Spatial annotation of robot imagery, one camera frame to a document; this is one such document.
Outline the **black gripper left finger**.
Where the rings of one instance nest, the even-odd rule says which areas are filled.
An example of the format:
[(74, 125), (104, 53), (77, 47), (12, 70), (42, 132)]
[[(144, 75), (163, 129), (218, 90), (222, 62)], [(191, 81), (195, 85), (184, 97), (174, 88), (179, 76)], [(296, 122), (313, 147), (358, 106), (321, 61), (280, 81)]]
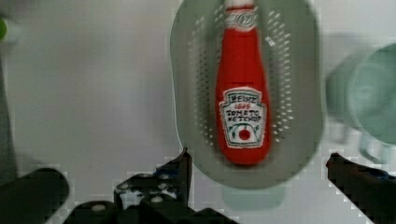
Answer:
[(133, 175), (114, 189), (117, 224), (185, 224), (191, 187), (191, 155), (182, 152), (153, 173)]

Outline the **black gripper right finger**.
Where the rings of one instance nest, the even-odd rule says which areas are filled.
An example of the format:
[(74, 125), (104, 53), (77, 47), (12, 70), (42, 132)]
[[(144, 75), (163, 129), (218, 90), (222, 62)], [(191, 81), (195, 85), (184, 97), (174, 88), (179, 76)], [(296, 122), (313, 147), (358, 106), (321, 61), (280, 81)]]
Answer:
[(332, 153), (328, 179), (374, 224), (395, 224), (396, 182), (388, 172)]

